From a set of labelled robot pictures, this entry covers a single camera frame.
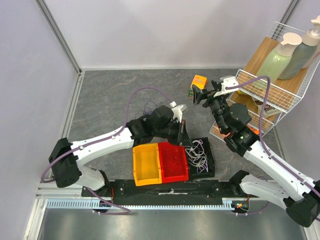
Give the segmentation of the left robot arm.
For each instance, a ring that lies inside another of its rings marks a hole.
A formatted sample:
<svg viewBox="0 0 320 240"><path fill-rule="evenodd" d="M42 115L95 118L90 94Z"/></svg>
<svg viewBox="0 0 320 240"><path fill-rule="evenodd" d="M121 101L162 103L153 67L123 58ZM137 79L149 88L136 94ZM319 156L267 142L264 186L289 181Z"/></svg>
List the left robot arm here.
<svg viewBox="0 0 320 240"><path fill-rule="evenodd" d="M76 184L104 197L110 191L110 184L104 171L86 167L92 160L149 144L153 138L166 139L176 146L192 146L183 119L186 108L184 104L175 107L162 105L151 114L130 120L114 131L90 139L74 142L66 137L59 139L49 156L56 186L66 188Z"/></svg>

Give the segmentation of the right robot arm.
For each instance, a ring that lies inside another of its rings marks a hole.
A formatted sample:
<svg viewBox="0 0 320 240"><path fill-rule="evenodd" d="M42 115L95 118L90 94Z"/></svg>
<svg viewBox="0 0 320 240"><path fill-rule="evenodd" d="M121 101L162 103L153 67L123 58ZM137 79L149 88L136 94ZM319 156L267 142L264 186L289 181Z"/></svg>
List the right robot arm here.
<svg viewBox="0 0 320 240"><path fill-rule="evenodd" d="M244 104L229 105L227 97L238 82L230 86L224 82L212 82L208 91L192 85L193 103L210 108L224 142L234 153L255 164L272 177L276 183L263 181L246 171L237 172L229 184L235 197L254 195L284 209L297 224L308 228L320 216L320 182L301 173L275 154L263 138L248 127L252 120Z"/></svg>

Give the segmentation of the orange green carton box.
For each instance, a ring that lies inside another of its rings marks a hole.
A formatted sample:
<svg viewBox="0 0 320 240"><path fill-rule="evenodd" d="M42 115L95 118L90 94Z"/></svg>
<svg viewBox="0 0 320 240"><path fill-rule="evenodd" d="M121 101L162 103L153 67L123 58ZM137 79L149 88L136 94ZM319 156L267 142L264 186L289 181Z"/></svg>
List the orange green carton box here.
<svg viewBox="0 0 320 240"><path fill-rule="evenodd" d="M193 77L192 83L190 85L189 91L188 91L188 97L193 98L193 85L197 86L199 89L203 90L206 86L208 78L202 75L196 74Z"/></svg>

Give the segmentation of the red plastic bin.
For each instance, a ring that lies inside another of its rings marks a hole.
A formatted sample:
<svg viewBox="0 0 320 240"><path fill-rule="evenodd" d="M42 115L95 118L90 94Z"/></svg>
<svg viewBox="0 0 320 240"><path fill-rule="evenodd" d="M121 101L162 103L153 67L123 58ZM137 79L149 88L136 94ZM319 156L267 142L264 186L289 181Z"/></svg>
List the red plastic bin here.
<svg viewBox="0 0 320 240"><path fill-rule="evenodd" d="M183 146L160 142L158 152L163 184L189 180L189 167Z"/></svg>

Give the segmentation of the black plastic bin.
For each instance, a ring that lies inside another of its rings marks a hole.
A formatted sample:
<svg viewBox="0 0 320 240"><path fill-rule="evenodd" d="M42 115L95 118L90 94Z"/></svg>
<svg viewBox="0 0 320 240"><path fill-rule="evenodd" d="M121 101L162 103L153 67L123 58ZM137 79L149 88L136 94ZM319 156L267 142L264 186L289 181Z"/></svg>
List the black plastic bin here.
<svg viewBox="0 0 320 240"><path fill-rule="evenodd" d="M192 139L193 147L185 147L190 180L215 176L215 159L208 137Z"/></svg>

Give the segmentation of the yellow plastic bin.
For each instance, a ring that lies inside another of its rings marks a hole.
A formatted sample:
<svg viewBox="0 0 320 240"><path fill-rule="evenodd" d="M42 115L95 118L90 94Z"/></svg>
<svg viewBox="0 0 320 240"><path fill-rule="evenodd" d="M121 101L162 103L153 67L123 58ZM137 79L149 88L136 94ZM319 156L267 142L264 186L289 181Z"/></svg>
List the yellow plastic bin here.
<svg viewBox="0 0 320 240"><path fill-rule="evenodd" d="M142 144L132 149L133 176L137 187L162 183L157 143Z"/></svg>

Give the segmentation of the orange snack packets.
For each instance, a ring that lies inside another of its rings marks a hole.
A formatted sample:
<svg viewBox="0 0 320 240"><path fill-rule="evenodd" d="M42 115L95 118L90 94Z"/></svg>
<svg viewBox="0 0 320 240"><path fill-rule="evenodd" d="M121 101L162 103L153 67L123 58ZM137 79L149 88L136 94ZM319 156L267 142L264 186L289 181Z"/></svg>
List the orange snack packets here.
<svg viewBox="0 0 320 240"><path fill-rule="evenodd" d="M255 134L259 134L259 130L258 129L256 129L256 128L254 128L254 127L251 127L250 125L248 125L248 128L250 129L250 130L252 130Z"/></svg>

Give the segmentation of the brown snack packet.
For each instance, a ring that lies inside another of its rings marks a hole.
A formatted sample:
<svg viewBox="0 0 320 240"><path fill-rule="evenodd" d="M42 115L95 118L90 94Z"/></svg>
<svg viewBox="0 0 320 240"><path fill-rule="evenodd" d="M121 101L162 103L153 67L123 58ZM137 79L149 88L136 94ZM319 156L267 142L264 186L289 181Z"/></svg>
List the brown snack packet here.
<svg viewBox="0 0 320 240"><path fill-rule="evenodd" d="M263 117L264 118L267 118L267 117L270 117L270 116L273 116L273 115L276 115L276 114L279 114L281 113L282 111L269 105L269 104L265 104L265 106L263 107L263 102L260 101L259 99L257 98L254 98L254 97L251 97L254 104L257 106L257 113L260 115L261 112L263 112Z"/></svg>

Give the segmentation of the light green pump bottle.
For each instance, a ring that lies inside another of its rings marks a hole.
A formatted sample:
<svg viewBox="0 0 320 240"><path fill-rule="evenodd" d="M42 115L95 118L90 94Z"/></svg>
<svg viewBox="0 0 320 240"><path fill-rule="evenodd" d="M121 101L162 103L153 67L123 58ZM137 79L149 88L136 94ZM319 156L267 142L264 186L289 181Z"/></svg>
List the light green pump bottle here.
<svg viewBox="0 0 320 240"><path fill-rule="evenodd" d="M290 63L293 52L301 43L302 37L297 33L285 33L282 40L266 56L256 76L269 76L270 83L274 84Z"/></svg>

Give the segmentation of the dark green pump bottle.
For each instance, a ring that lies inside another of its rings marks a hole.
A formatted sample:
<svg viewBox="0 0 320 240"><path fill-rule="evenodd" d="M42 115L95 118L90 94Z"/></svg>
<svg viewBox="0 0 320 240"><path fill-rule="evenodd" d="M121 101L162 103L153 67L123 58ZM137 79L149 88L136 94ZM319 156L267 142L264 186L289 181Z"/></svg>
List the dark green pump bottle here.
<svg viewBox="0 0 320 240"><path fill-rule="evenodd" d="M290 80L294 78L308 60L309 57L305 53L306 46L303 44L303 37L301 44L294 50L289 64L278 77L279 80Z"/></svg>

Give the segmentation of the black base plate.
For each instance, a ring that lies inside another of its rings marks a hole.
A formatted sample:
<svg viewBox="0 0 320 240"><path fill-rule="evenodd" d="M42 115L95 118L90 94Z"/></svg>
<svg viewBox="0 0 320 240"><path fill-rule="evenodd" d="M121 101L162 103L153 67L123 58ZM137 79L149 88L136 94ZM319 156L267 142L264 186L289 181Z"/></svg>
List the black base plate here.
<svg viewBox="0 0 320 240"><path fill-rule="evenodd" d="M195 179L136 186L132 179L116 179L96 191L100 197L124 199L129 197L151 197L164 195L212 196L214 198L247 198L240 187L229 181Z"/></svg>

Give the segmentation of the aluminium corner post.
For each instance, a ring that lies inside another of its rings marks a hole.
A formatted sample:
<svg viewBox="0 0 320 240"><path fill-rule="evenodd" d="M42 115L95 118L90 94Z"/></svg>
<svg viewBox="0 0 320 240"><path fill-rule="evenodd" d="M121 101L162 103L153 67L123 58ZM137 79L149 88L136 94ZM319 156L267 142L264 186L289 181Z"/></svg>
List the aluminium corner post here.
<svg viewBox="0 0 320 240"><path fill-rule="evenodd" d="M52 12L50 11L47 3L45 0L35 0L35 3L39 7L42 15L44 16L46 22L48 23L50 29L52 30L56 40L58 41L60 47L62 48L63 52L65 53L67 59L69 60L70 64L72 65L73 69L76 71L78 75L82 73L82 69L78 64L74 54L71 51L65 37L63 36L62 31L60 30Z"/></svg>

